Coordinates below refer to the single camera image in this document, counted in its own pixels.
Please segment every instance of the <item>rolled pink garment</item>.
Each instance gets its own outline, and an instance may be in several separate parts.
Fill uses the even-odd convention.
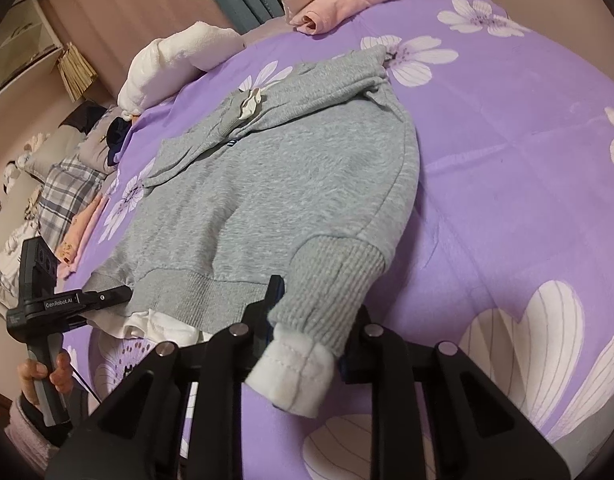
[[[385,0],[314,0],[296,14],[290,25],[303,34],[324,34],[361,10]]]

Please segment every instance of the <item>ribbed cuff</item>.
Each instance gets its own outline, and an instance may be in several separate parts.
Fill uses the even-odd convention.
[[[340,356],[358,308],[384,269],[383,255],[366,242],[312,238],[293,256],[287,291],[269,320],[309,336]]]

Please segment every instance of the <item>gray sweatshirt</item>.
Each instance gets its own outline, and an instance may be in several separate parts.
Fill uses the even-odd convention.
[[[86,290],[126,284],[134,294],[118,314],[151,308],[215,333],[280,274],[270,322],[340,355],[418,184],[415,131],[385,55],[379,45],[297,65],[263,88],[252,117],[239,120],[249,93],[237,90],[164,140],[146,198]]]

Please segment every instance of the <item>metal screw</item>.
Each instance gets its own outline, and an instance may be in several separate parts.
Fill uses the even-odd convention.
[[[458,353],[458,347],[451,341],[443,341],[438,345],[438,349],[440,353],[444,355],[452,356]]]
[[[376,325],[376,323],[370,323],[365,326],[365,333],[369,337],[380,337],[384,332],[385,329],[380,325]]]
[[[155,348],[156,353],[161,357],[171,354],[175,349],[176,345],[174,345],[174,343],[171,341],[163,341],[162,343],[158,343]]]
[[[229,327],[229,333],[233,336],[245,335],[249,332],[249,327],[244,323],[234,323]]]

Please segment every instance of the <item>black cable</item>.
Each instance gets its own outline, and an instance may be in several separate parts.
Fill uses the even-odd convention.
[[[76,377],[79,378],[79,381],[81,382],[81,384],[85,387],[85,389],[87,389],[87,391],[89,393],[91,393],[94,396],[94,399],[98,400],[98,403],[101,403],[101,400],[98,398],[98,396],[94,393],[94,390],[89,386],[89,384],[87,384],[85,382],[85,380],[81,377],[81,375],[78,373],[78,371],[76,370],[76,368],[74,368],[72,366],[72,370],[74,370],[74,373],[76,374]]]

